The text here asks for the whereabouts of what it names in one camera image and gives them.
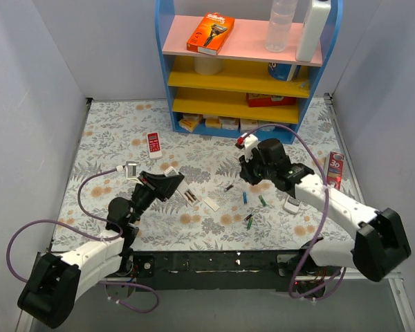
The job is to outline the white remote control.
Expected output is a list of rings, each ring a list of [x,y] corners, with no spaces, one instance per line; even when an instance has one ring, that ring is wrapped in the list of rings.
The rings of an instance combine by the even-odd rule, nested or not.
[[[177,176],[180,175],[179,172],[175,170],[174,167],[170,166],[164,171],[166,176]],[[186,200],[190,206],[195,206],[199,203],[199,199],[196,197],[195,193],[191,190],[189,184],[185,179],[181,181],[176,191]]]

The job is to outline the white battery cover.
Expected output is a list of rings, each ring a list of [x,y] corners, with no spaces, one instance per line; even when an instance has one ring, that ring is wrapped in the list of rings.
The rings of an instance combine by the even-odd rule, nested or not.
[[[205,204],[212,209],[214,212],[219,210],[219,206],[209,197],[206,197],[203,199],[203,201],[205,202]]]

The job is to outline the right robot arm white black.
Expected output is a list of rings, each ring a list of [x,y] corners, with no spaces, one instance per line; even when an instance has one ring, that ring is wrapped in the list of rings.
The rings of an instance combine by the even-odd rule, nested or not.
[[[379,211],[325,185],[310,167],[292,163],[276,138],[259,141],[249,135],[240,137],[236,146],[243,150],[239,163],[240,177],[245,182],[272,182],[291,198],[322,211],[324,218],[338,224],[351,237],[348,241],[323,237],[309,241],[296,258],[287,262],[288,268],[307,275],[328,266],[352,268],[379,282],[411,255],[403,223],[394,210]]]

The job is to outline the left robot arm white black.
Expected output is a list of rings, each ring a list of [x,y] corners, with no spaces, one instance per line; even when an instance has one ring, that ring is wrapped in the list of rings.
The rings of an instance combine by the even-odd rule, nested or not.
[[[77,299],[106,276],[127,276],[133,269],[131,245],[137,230],[133,224],[156,200],[172,197],[184,175],[141,172],[130,199],[114,198],[108,206],[105,229],[84,245],[60,255],[42,255],[17,306],[54,329],[70,315]]]

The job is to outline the red white small remote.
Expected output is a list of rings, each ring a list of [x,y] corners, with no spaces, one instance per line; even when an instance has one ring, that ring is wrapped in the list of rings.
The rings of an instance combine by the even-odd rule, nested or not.
[[[158,160],[163,157],[158,132],[147,134],[148,153],[151,160]]]

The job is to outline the grey remote with buttons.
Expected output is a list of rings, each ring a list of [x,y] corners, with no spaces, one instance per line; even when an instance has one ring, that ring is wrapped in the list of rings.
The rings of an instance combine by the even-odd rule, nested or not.
[[[296,215],[299,212],[301,204],[301,201],[294,199],[291,196],[287,196],[284,201],[283,209],[290,214]]]

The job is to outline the black battery upper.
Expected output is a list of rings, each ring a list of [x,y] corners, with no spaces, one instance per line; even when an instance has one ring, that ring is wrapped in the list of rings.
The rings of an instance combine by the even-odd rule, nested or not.
[[[228,190],[232,189],[234,185],[229,185],[224,189],[224,192],[227,192]]]

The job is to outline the green battery right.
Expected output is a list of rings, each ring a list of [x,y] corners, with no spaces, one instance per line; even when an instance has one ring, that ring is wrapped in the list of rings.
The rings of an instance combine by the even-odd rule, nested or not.
[[[266,207],[267,206],[267,203],[265,202],[263,196],[262,195],[259,195],[258,197],[259,197],[259,200],[260,200],[261,204]]]

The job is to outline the white red small box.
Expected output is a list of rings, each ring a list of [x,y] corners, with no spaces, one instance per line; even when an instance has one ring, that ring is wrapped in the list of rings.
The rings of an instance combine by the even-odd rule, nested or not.
[[[240,119],[239,126],[241,133],[249,132],[258,127],[258,121],[252,119]]]

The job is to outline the teal white small box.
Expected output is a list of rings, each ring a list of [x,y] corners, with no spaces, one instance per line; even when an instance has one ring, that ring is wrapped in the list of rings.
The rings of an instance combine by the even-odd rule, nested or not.
[[[261,131],[273,131],[275,129],[274,124],[271,122],[259,121],[258,125]]]

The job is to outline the floral table mat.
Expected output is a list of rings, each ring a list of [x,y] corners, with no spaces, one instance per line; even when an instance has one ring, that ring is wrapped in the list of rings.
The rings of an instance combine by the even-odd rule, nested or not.
[[[158,132],[163,157],[151,160],[147,134]],[[239,177],[239,150],[230,138],[176,133],[164,100],[93,102],[53,235],[55,252],[72,250],[104,228],[109,202],[129,198],[133,183],[117,165],[135,162],[161,174],[172,166],[199,198],[190,206],[180,194],[155,201],[138,222],[135,250],[296,249],[310,240],[322,217],[308,204],[296,215],[283,209],[285,194],[268,181],[251,186]],[[234,187],[227,192],[224,189]],[[248,203],[243,204],[243,192]],[[267,206],[259,200],[262,195]],[[220,208],[214,212],[204,198]],[[247,230],[252,214],[253,222]]]

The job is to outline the white small box centre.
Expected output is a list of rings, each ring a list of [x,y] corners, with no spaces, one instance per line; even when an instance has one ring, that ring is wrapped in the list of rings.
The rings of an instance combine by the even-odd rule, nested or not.
[[[219,117],[219,122],[221,124],[222,129],[225,129],[225,130],[238,130],[239,129],[238,118]]]

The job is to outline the yellow white small box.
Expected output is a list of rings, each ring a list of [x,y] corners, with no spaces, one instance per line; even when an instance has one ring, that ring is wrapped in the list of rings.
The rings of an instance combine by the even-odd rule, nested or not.
[[[222,124],[218,118],[208,118],[208,119],[205,119],[205,127],[213,128],[213,129],[221,129]]]

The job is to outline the orange yellow small box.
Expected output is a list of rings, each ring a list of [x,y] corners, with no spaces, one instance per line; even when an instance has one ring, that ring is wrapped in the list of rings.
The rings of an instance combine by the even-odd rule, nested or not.
[[[197,128],[200,125],[202,120],[203,118],[200,116],[195,118],[182,118],[178,121],[178,124],[184,130],[192,133],[195,130],[195,128]]]

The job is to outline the red box on shelf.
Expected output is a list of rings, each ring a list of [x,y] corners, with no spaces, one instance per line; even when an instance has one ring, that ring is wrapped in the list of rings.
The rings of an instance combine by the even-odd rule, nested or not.
[[[249,107],[278,107],[295,105],[297,98],[280,95],[246,93],[246,102]]]

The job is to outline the red toothpaste box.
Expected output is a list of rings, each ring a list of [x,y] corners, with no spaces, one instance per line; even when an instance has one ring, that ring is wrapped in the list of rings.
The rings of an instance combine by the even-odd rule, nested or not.
[[[324,172],[328,185],[340,190],[344,169],[345,155],[331,151],[326,158]]]

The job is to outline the blue shelf unit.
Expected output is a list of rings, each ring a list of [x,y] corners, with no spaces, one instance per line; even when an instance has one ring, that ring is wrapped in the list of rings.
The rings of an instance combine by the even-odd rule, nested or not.
[[[297,63],[295,52],[301,23],[291,26],[286,49],[271,53],[264,47],[268,22],[236,19],[232,33],[217,55],[223,59],[224,69],[216,75],[199,75],[194,71],[194,58],[213,57],[188,51],[186,43],[201,17],[178,15],[173,1],[157,1],[156,42],[173,130],[187,132],[178,124],[185,113],[247,118],[288,124],[288,131],[259,130],[257,136],[261,140],[276,137],[284,144],[291,144],[335,47],[342,16],[343,2],[332,1],[313,59],[299,63],[301,69],[296,79],[283,82],[269,75],[268,64]],[[290,106],[249,107],[246,93],[295,97],[297,102]]]

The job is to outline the black base bar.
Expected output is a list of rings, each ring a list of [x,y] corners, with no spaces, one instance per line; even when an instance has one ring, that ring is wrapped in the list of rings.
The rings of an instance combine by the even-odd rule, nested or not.
[[[267,289],[286,292],[303,250],[132,251],[108,278],[157,291]]]

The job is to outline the blue white round container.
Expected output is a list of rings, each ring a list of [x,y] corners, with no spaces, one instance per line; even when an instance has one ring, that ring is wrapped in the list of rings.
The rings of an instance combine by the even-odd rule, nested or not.
[[[276,80],[284,82],[294,80],[300,69],[301,66],[296,64],[281,64],[274,62],[268,64],[269,75]]]

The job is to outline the white paper roll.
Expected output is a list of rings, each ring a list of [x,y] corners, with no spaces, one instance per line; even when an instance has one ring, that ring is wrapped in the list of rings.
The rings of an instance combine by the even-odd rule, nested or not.
[[[223,60],[208,57],[194,58],[194,71],[199,75],[216,75],[223,70]]]

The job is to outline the orange razor box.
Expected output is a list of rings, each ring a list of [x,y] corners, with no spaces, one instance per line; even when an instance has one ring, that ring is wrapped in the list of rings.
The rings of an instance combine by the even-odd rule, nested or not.
[[[188,39],[187,50],[217,56],[234,28],[235,18],[209,12]]]

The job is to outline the clear plastic bottle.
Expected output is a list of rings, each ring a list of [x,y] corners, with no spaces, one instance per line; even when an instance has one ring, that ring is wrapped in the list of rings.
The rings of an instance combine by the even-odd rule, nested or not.
[[[286,48],[296,8],[297,0],[273,1],[265,40],[267,51],[280,53]]]

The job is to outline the white tall bottle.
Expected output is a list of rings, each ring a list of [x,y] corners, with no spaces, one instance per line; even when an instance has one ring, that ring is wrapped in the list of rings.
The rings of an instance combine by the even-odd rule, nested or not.
[[[331,1],[312,0],[309,2],[297,45],[297,61],[310,62],[313,59],[330,11]]]

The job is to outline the aluminium rail frame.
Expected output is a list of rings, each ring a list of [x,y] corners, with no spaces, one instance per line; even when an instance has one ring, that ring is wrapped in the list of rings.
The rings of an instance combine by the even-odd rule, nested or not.
[[[311,303],[273,290],[163,290],[95,286],[62,331],[415,331],[398,275],[373,283],[347,273],[335,294]]]

